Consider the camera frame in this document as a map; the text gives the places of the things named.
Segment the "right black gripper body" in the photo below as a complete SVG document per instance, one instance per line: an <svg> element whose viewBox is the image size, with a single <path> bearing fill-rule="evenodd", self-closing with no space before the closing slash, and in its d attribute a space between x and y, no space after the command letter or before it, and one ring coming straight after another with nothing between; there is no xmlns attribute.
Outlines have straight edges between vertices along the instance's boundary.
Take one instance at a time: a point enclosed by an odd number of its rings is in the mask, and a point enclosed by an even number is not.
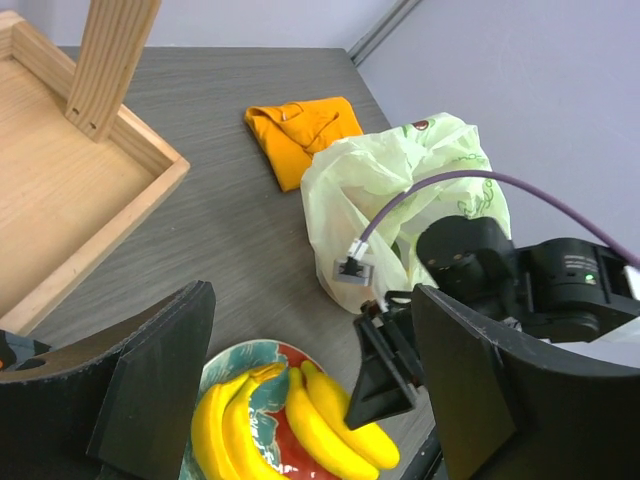
<svg viewBox="0 0 640 480"><path fill-rule="evenodd" d="M443 217L419 236L419 262L451 298L518 330L517 250L492 217Z"/></svg>

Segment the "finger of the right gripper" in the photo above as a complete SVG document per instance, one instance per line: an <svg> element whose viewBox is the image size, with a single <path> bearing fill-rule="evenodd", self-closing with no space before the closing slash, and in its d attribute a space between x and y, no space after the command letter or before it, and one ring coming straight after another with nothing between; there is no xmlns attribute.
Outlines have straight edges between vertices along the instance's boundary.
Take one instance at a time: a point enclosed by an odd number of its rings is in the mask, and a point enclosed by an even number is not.
<svg viewBox="0 0 640 480"><path fill-rule="evenodd" d="M344 417L352 430L413 410L415 391L425 384L408 309L364 312L354 328L361 366Z"/></svg>

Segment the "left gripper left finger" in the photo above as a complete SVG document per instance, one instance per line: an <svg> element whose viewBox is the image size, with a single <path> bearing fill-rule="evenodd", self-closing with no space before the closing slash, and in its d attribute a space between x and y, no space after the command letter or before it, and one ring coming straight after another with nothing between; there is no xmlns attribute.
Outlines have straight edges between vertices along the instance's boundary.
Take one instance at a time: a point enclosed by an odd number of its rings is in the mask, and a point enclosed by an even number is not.
<svg viewBox="0 0 640 480"><path fill-rule="evenodd" d="M216 297L196 281L65 347L1 335L5 479L175 479Z"/></svg>

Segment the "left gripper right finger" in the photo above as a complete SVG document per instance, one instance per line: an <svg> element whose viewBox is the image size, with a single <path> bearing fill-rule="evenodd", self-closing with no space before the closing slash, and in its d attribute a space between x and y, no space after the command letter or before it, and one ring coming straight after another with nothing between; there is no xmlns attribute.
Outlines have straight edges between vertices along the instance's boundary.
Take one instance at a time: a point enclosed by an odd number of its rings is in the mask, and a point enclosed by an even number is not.
<svg viewBox="0 0 640 480"><path fill-rule="evenodd" d="M412 316L452 479L635 479L639 372L418 286Z"/></svg>

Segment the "fake yellow bananas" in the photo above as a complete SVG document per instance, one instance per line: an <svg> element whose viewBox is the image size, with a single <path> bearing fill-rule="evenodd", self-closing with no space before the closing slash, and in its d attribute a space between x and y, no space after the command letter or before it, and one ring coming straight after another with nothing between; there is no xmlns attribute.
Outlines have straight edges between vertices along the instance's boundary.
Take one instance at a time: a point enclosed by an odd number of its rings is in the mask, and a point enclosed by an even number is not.
<svg viewBox="0 0 640 480"><path fill-rule="evenodd" d="M400 462L400 451L376 423L351 429L350 403L332 377L305 360L288 372L285 415L297 441L326 471L340 479L377 479Z"/></svg>
<svg viewBox="0 0 640 480"><path fill-rule="evenodd" d="M253 393L284 370L281 362L255 367L214 385L199 401L191 424L191 445L207 479L284 477L255 445L249 412Z"/></svg>

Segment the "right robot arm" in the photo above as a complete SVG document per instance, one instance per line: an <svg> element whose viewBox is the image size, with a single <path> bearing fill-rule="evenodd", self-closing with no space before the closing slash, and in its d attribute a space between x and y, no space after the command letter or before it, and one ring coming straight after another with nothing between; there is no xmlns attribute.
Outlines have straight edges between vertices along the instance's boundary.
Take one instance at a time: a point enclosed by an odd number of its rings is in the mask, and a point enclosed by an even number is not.
<svg viewBox="0 0 640 480"><path fill-rule="evenodd" d="M639 302L612 249L575 238L517 248L491 217L447 216L418 237L420 263L444 294L551 342L590 342L635 319ZM408 291L368 301L354 322L362 364L344 420L355 430L414 409L426 375Z"/></svg>

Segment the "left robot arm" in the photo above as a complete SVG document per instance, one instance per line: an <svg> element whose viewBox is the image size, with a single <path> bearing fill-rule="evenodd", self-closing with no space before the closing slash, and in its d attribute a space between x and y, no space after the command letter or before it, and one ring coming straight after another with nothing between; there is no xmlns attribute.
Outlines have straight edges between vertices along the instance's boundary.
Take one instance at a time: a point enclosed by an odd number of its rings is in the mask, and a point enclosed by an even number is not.
<svg viewBox="0 0 640 480"><path fill-rule="evenodd" d="M346 421L403 411L428 389L436 420L424 477L635 479L639 372L561 350L431 288L364 304L362 364ZM54 350L1 335L5 479L175 479L216 297L197 281Z"/></svg>

